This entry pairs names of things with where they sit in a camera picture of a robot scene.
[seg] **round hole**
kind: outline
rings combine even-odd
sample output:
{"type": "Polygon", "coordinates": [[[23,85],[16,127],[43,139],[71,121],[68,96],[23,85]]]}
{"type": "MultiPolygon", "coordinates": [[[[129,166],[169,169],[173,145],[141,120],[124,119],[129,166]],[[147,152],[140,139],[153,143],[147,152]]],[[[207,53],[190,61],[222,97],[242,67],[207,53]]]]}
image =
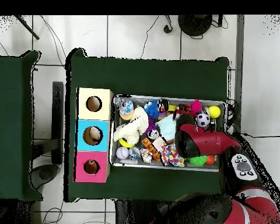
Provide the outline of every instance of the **round hole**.
{"type": "Polygon", "coordinates": [[[87,127],[84,130],[83,139],[88,145],[98,145],[103,139],[103,132],[97,126],[87,127]]]}
{"type": "Polygon", "coordinates": [[[88,160],[84,163],[84,171],[88,174],[96,174],[100,169],[100,166],[95,160],[88,160]]]}
{"type": "Polygon", "coordinates": [[[102,107],[102,101],[97,96],[91,96],[86,101],[86,107],[89,111],[97,112],[102,107]]]}

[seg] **orange toy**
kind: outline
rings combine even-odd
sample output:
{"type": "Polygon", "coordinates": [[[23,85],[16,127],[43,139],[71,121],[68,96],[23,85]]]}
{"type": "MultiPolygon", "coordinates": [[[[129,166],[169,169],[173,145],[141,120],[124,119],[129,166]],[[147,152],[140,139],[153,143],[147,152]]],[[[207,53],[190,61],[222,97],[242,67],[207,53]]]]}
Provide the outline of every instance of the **orange toy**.
{"type": "Polygon", "coordinates": [[[152,157],[157,161],[161,161],[159,152],[152,146],[152,143],[148,138],[144,138],[142,141],[143,145],[146,149],[152,152],[152,157]]]}
{"type": "Polygon", "coordinates": [[[214,155],[208,155],[208,159],[206,160],[206,165],[213,165],[215,163],[215,156],[214,155]]]}

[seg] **green spiky toy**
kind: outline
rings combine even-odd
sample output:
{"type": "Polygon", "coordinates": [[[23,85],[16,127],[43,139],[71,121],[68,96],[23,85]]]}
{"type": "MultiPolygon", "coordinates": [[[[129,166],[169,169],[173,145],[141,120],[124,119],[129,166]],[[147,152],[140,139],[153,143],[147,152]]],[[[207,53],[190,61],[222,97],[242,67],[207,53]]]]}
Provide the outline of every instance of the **green spiky toy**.
{"type": "Polygon", "coordinates": [[[194,166],[203,166],[207,162],[208,156],[202,155],[197,157],[188,158],[187,161],[193,164],[194,166]]]}

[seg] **blue box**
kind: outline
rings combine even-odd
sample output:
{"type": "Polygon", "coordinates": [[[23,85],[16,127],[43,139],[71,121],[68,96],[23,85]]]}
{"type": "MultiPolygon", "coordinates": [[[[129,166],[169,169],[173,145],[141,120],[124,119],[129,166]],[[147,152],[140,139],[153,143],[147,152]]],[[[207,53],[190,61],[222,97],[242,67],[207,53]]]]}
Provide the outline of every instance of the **blue box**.
{"type": "Polygon", "coordinates": [[[110,122],[99,120],[78,120],[78,145],[77,151],[108,151],[110,122]],[[103,139],[97,145],[89,145],[83,139],[84,130],[88,127],[97,127],[103,132],[103,139]]]}

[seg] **white stuffed animal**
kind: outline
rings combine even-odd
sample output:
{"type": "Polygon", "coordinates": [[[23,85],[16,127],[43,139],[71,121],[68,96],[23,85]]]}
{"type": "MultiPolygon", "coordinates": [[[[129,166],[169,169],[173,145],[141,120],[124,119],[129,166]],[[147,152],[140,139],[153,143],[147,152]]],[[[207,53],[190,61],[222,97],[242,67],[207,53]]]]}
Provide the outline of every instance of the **white stuffed animal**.
{"type": "Polygon", "coordinates": [[[120,138],[125,138],[128,144],[136,144],[148,128],[148,115],[141,106],[137,106],[134,116],[128,124],[120,125],[113,134],[113,140],[116,142],[120,138]]]}

